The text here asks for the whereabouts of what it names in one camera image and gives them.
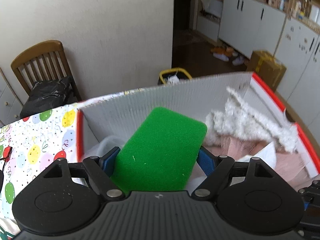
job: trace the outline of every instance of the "brown cardboard box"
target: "brown cardboard box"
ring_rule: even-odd
[[[269,52],[256,50],[252,53],[247,71],[254,71],[272,89],[276,91],[287,68]]]

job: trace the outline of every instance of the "white fuzzy fabric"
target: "white fuzzy fabric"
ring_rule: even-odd
[[[227,91],[230,97],[225,105],[225,113],[211,111],[206,117],[206,145],[220,145],[220,136],[230,135],[241,140],[274,141],[277,150],[296,150],[298,132],[295,126],[280,127],[249,106],[232,88],[228,87]]]

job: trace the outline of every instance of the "green sponge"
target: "green sponge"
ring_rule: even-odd
[[[112,181],[125,193],[183,190],[206,132],[204,123],[153,109],[117,155]]]

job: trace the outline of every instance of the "chair backrest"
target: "chair backrest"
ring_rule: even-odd
[[[62,43],[55,40],[43,41],[26,49],[12,61],[11,68],[28,95],[35,81],[72,76]],[[78,101],[81,101],[74,81],[71,82],[71,87]]]

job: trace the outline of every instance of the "green balloon print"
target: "green balloon print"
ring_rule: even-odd
[[[3,154],[3,145],[0,145],[0,158],[2,157]]]
[[[40,120],[47,121],[52,114],[52,109],[40,113]]]
[[[11,204],[14,200],[14,187],[11,182],[7,183],[4,188],[5,199],[9,204]]]

